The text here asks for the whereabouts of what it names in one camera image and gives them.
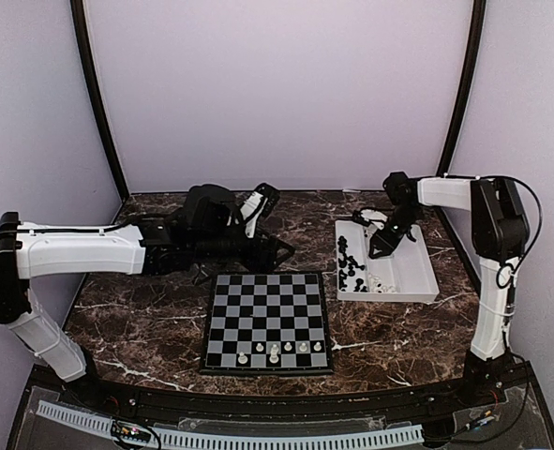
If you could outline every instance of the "black pole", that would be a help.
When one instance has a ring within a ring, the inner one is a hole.
[[[456,104],[452,113],[452,120],[447,131],[447,138],[443,146],[442,157],[437,168],[437,176],[442,176],[449,171],[456,150],[457,138],[462,128],[468,97],[471,92],[472,78],[474,68],[476,67],[476,57],[479,53],[479,43],[481,33],[483,32],[483,22],[485,21],[485,6],[487,0],[474,0],[472,4],[471,29],[468,34],[468,44],[464,56],[464,66],[460,76],[460,85],[457,89]]]
[[[101,91],[97,83],[96,67],[94,65],[89,35],[87,33],[87,20],[85,19],[84,6],[82,0],[70,0],[70,6],[72,8],[72,21],[74,22],[74,31],[77,36],[79,54],[81,55],[82,73],[87,84],[87,91],[89,91],[89,101],[91,102],[91,108],[96,118],[97,130],[104,147],[106,159],[108,159],[108,164],[110,165],[116,189],[118,189],[120,198],[125,201],[129,196],[127,181],[120,167],[120,161],[118,160],[118,154],[116,153],[116,147],[114,146],[112,134],[110,133],[110,127],[108,125],[108,118],[106,117],[104,104],[101,100]]]

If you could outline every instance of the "chess square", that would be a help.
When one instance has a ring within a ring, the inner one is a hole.
[[[318,350],[316,342],[321,343]],[[287,343],[292,345],[288,352]],[[302,343],[304,352],[299,350]],[[278,347],[275,363],[270,362],[272,345]],[[245,356],[243,363],[240,353]],[[202,373],[326,374],[332,372],[330,354],[322,275],[217,276],[204,334]]]

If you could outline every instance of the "checkered board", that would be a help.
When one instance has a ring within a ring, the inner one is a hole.
[[[274,345],[278,347],[276,363],[270,361]],[[240,353],[246,356],[243,364]],[[322,274],[217,276],[208,312],[201,372],[207,375],[332,373]]]

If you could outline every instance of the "white vent grille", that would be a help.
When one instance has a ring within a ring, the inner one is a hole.
[[[72,410],[67,406],[41,400],[37,415],[101,438],[112,439],[112,419],[95,413]],[[299,438],[250,438],[219,436],[154,427],[163,449],[192,450],[376,450],[422,443],[422,427],[401,427],[368,433],[339,434]],[[157,448],[152,439],[148,448]]]

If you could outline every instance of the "robotic arm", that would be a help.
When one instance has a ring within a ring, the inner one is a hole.
[[[516,271],[525,255],[529,225],[514,181],[507,178],[409,178],[393,172],[383,186],[396,207],[370,239],[369,256],[391,255],[420,217],[421,205],[472,213],[472,244],[479,256],[481,295],[469,357],[490,362],[506,352],[514,315]]]
[[[93,405],[104,399],[93,359],[50,318],[29,280],[85,272],[164,275],[224,259],[252,272],[272,272],[294,252],[257,227],[278,198],[276,189],[262,184],[238,206],[226,188],[198,186],[172,214],[109,227],[58,228],[5,213],[0,220],[0,324],[44,359],[81,401]]]

